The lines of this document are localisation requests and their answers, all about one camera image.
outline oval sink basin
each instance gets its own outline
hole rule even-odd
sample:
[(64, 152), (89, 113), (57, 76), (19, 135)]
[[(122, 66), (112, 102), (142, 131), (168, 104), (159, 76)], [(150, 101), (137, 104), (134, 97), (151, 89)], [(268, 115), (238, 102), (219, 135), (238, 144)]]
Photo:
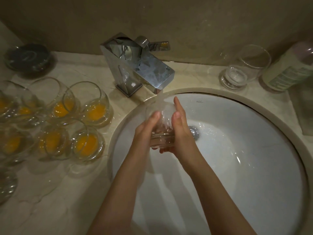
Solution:
[[(208, 94), (177, 96), (188, 125), (199, 131), (199, 150), (256, 233), (294, 234), (305, 213), (307, 182), (284, 134), (238, 102)], [(144, 119), (143, 109), (119, 134), (113, 177)], [(194, 185), (173, 154), (150, 150), (133, 222), (144, 234), (210, 234)]]

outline beige countertop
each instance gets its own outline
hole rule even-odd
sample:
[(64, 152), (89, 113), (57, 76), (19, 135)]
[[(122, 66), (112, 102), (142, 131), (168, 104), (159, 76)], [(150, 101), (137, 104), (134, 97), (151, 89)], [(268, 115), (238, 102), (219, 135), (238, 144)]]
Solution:
[[(103, 56), (63, 52), (54, 54), (58, 62), (48, 76), (57, 78), (67, 86), (84, 80), (95, 82), (108, 95), (114, 118), (110, 125), (99, 129), (106, 148), (103, 157), (95, 163), (81, 166), (69, 160), (57, 162), (48, 173), (32, 169), (29, 162), (15, 169), (19, 186), (15, 195), (0, 210), (1, 213), (7, 213), (1, 219), (0, 228), (6, 234), (85, 234), (110, 186), (107, 162), (116, 137), (127, 116), (154, 96), (145, 87), (140, 88), (131, 98), (123, 95), (115, 88), (113, 76)], [(302, 135), (288, 93), (268, 93), (256, 80), (244, 90), (230, 91), (218, 81), (218, 75), (225, 67), (174, 62), (166, 64), (175, 70), (175, 77), (164, 89), (164, 94), (202, 92), (221, 95), (246, 104), (274, 123), (298, 151), (308, 176), (310, 194), (313, 192), (313, 137)], [(17, 75), (12, 81), (24, 86), (32, 82)], [(47, 189), (51, 181), (58, 186), (52, 185)], [(37, 194), (25, 193), (30, 190), (37, 191)], [(304, 222), (303, 234), (313, 233), (313, 224), (308, 222), (313, 220), (311, 201), (308, 206), (309, 214)]]

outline faucet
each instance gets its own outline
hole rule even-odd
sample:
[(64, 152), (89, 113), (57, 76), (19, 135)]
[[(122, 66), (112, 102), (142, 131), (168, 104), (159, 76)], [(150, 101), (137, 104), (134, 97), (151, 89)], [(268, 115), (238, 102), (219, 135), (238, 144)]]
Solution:
[(131, 40), (119, 33), (100, 45), (114, 77), (116, 88), (130, 97), (143, 84), (158, 94), (173, 79), (175, 71), (151, 51), (170, 50), (168, 41), (150, 43), (144, 36)]

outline forearm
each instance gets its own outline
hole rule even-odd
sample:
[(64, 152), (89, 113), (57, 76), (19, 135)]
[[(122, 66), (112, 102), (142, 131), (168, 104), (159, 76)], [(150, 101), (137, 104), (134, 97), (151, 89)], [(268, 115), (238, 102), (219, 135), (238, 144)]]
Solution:
[(188, 170), (212, 234), (255, 234), (202, 155)]
[(146, 155), (129, 152), (94, 219), (88, 234), (106, 234), (129, 228), (137, 187), (145, 169)]

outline black round object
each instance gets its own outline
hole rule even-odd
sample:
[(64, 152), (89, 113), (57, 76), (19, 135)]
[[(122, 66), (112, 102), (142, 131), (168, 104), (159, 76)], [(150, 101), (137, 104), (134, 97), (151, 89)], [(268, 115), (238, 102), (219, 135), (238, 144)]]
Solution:
[(50, 58), (50, 51), (45, 46), (35, 43), (9, 49), (4, 56), (7, 67), (24, 73), (43, 71)]

